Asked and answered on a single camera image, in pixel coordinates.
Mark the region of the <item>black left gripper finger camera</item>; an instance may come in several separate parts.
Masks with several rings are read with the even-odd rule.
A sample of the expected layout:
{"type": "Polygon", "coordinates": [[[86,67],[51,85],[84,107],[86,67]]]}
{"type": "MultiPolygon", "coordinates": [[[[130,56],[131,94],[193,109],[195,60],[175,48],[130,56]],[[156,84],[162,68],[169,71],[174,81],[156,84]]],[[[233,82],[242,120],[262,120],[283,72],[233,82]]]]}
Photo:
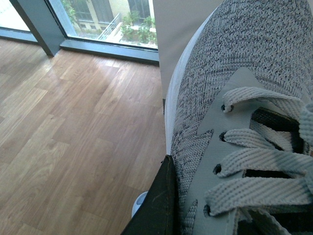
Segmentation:
{"type": "Polygon", "coordinates": [[[165,156],[148,193],[123,235],[177,233],[177,180],[172,156],[165,156]]]}

